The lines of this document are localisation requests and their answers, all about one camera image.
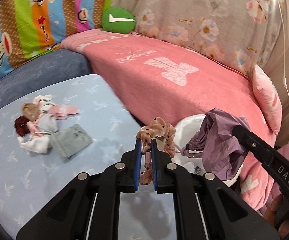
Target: pink pillow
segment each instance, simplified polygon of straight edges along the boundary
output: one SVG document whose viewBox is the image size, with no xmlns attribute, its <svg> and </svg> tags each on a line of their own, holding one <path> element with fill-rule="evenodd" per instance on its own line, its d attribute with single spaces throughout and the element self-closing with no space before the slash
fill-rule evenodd
<svg viewBox="0 0 289 240">
<path fill-rule="evenodd" d="M 271 79 L 258 65 L 255 65 L 253 69 L 252 88 L 263 116 L 272 131 L 277 135 L 281 128 L 282 105 Z"/>
</svg>

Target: green ball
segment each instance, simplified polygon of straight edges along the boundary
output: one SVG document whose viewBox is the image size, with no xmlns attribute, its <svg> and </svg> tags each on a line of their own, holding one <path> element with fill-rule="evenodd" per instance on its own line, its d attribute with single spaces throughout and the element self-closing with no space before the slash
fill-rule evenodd
<svg viewBox="0 0 289 240">
<path fill-rule="evenodd" d="M 101 24 L 103 31 L 127 34 L 134 30 L 136 19 L 127 10 L 113 7 L 103 13 Z"/>
</svg>

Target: beige scrunchie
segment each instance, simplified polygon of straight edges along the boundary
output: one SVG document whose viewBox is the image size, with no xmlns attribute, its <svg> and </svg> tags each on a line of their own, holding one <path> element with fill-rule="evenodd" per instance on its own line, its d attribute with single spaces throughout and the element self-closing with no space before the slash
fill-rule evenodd
<svg viewBox="0 0 289 240">
<path fill-rule="evenodd" d="M 166 123 L 162 118 L 157 117 L 151 121 L 148 126 L 144 126 L 137 133 L 137 138 L 141 139 L 142 144 L 142 154 L 147 155 L 147 152 L 151 147 L 151 138 L 165 137 L 166 142 L 163 147 L 163 152 L 166 152 L 170 155 L 171 158 L 175 156 L 174 151 L 174 136 L 175 136 L 175 128 Z M 152 164 L 151 158 L 150 161 L 145 158 L 145 170 L 140 174 L 140 184 L 148 185 L 153 179 L 152 176 Z"/>
<path fill-rule="evenodd" d="M 33 103 L 24 103 L 21 106 L 21 111 L 24 117 L 30 121 L 36 121 L 40 114 L 38 106 Z"/>
</svg>

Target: blue gripper pad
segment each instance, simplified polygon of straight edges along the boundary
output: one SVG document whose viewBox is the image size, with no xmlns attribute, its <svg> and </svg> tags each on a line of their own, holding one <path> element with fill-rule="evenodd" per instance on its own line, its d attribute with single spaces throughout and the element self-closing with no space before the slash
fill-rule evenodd
<svg viewBox="0 0 289 240">
<path fill-rule="evenodd" d="M 153 173 L 153 186 L 154 186 L 154 190 L 157 191 L 158 181 L 157 181 L 157 164 L 156 164 L 155 155 L 158 153 L 155 151 L 155 146 L 154 146 L 155 141 L 156 140 L 151 141 L 151 162 L 152 162 L 152 173 Z"/>
<path fill-rule="evenodd" d="M 135 191 L 138 191 L 138 187 L 139 187 L 139 183 L 140 183 L 140 168 L 141 168 L 141 141 L 140 139 L 137 139 L 137 143 L 136 143 L 136 164 L 135 164 L 135 169 L 134 169 L 134 178 L 135 178 Z"/>
</svg>

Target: gray cushion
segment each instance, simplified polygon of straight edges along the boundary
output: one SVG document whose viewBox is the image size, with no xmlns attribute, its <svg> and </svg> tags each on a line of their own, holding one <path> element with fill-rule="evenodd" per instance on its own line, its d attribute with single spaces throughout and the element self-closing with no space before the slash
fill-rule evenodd
<svg viewBox="0 0 289 240">
<path fill-rule="evenodd" d="M 15 69 L 0 80 L 0 109 L 44 87 L 91 73 L 85 56 L 67 49 L 52 51 Z"/>
</svg>

